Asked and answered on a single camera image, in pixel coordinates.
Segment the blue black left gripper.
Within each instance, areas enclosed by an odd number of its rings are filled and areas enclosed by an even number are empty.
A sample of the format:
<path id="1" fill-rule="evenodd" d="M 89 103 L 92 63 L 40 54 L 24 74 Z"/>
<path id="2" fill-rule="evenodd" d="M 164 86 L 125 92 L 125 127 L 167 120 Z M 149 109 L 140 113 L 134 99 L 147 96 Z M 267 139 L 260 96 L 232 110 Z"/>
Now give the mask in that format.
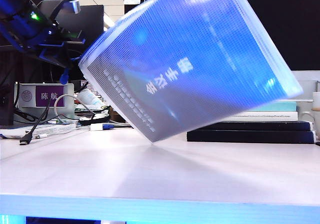
<path id="1" fill-rule="evenodd" d="M 64 0 L 0 0 L 1 35 L 18 51 L 62 68 L 73 68 L 70 44 L 84 44 L 82 30 L 63 30 L 56 20 Z"/>

